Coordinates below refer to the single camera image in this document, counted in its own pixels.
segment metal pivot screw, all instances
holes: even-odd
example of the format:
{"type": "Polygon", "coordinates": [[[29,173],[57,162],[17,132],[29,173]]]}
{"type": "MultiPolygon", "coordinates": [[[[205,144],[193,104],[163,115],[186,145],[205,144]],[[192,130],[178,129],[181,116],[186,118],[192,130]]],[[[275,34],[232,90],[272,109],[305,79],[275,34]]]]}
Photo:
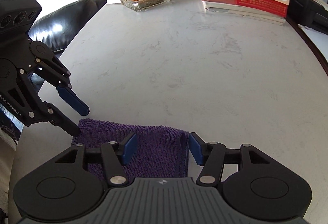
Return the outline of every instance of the metal pivot screw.
{"type": "Polygon", "coordinates": [[[201,176],[199,181],[201,183],[211,184],[215,182],[215,178],[213,176],[201,176]]]}
{"type": "Polygon", "coordinates": [[[113,184],[122,184],[122,183],[126,182],[126,178],[123,176],[114,176],[114,177],[111,177],[110,182],[113,184]]]}

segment purple towel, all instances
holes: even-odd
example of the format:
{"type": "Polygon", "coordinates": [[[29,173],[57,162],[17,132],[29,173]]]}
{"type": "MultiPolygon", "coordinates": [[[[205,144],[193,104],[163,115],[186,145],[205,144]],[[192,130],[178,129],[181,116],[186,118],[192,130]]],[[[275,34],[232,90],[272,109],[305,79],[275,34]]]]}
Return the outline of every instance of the purple towel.
{"type": "MultiPolygon", "coordinates": [[[[81,134],[72,144],[98,148],[110,141],[121,142],[131,132],[138,136],[138,148],[124,171],[135,177],[178,178],[188,174],[188,132],[164,126],[134,126],[81,119],[81,134]]],[[[103,180],[101,164],[89,164],[88,171],[103,180]]]]}

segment black leather sofa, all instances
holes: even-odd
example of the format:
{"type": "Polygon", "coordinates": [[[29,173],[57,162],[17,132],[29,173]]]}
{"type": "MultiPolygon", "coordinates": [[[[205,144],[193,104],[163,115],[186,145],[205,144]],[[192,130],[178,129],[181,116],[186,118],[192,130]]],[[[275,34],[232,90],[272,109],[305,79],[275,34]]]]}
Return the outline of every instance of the black leather sofa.
{"type": "MultiPolygon", "coordinates": [[[[55,56],[60,57],[82,27],[105,4],[106,0],[79,0],[68,4],[37,20],[28,35],[33,41],[45,43],[55,56]]],[[[36,74],[30,80],[38,92],[44,80],[36,74]]]]}

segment marble tabletop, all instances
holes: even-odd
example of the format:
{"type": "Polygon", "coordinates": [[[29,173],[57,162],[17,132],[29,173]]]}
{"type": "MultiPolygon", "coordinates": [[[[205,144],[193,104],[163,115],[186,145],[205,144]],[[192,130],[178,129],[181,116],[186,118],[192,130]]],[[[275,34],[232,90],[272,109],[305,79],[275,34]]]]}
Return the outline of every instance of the marble tabletop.
{"type": "MultiPolygon", "coordinates": [[[[328,78],[289,24],[205,12],[200,0],[144,12],[105,5],[60,59],[90,107],[87,117],[171,126],[228,148],[252,144],[308,181],[313,198],[305,219],[328,223],[328,78]]],[[[53,86],[45,83],[39,95],[78,123],[81,116],[53,86]]],[[[23,129],[9,224],[20,218],[14,184],[71,140],[50,123],[23,129]]],[[[189,175],[200,169],[190,157],[189,175]]]]}

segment dark wooden table edge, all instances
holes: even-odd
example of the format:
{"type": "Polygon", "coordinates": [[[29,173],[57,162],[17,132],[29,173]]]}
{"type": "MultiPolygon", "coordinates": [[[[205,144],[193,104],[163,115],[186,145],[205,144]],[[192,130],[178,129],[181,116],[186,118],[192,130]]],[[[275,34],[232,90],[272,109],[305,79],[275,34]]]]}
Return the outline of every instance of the dark wooden table edge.
{"type": "Polygon", "coordinates": [[[299,36],[304,40],[304,42],[311,49],[315,57],[320,62],[322,68],[326,72],[328,76],[328,62],[325,59],[324,55],[320,52],[320,50],[316,47],[316,45],[311,41],[311,39],[304,33],[304,31],[298,26],[296,22],[294,22],[291,18],[286,17],[286,21],[294,28],[294,30],[299,34],[299,36]]]}

